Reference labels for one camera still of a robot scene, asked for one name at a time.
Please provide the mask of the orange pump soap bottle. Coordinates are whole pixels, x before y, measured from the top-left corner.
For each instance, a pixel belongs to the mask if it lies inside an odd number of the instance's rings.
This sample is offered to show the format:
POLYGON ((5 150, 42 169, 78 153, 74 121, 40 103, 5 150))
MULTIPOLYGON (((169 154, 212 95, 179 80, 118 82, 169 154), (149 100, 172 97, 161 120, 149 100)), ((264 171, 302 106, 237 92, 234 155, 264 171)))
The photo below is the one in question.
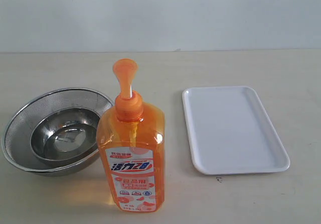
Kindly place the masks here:
POLYGON ((132 90, 137 69, 131 59, 114 63, 120 94, 100 118, 96 142, 115 204, 154 212, 165 200, 165 114, 132 90))

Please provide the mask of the small stainless steel bowl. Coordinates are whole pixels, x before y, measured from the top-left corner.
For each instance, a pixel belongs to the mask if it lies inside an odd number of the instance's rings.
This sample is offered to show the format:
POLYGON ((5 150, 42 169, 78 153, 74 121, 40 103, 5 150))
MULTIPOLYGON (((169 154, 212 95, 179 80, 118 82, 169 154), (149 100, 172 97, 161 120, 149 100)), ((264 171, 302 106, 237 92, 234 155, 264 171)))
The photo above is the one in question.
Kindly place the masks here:
POLYGON ((34 128, 31 150, 34 156, 50 166, 65 166, 97 150, 96 129, 100 116, 84 107, 56 111, 34 128))

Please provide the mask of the steel mesh colander bowl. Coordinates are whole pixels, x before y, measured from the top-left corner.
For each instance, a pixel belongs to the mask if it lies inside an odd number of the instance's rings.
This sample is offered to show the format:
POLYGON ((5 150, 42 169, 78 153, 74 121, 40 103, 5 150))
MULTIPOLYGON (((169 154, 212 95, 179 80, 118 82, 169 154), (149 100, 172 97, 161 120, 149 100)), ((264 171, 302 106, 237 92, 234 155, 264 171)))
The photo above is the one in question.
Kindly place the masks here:
POLYGON ((8 123, 3 135, 2 151, 16 168, 41 176, 64 176, 91 165, 99 157, 98 148, 89 156, 65 166, 50 166, 37 159, 30 144, 36 125, 50 114, 70 107, 84 107, 101 118, 114 105, 106 95, 88 88, 62 88, 44 93, 25 104, 8 123))

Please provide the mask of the white rectangular plastic tray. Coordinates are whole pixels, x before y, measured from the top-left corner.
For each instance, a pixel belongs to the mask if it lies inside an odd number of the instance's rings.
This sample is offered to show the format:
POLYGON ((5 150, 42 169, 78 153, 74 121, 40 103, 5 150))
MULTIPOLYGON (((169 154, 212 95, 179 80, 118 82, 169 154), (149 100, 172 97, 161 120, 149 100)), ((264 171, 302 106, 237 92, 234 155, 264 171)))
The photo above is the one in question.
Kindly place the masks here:
POLYGON ((248 86, 191 87, 182 101, 193 166, 205 175, 276 173, 290 158, 248 86))

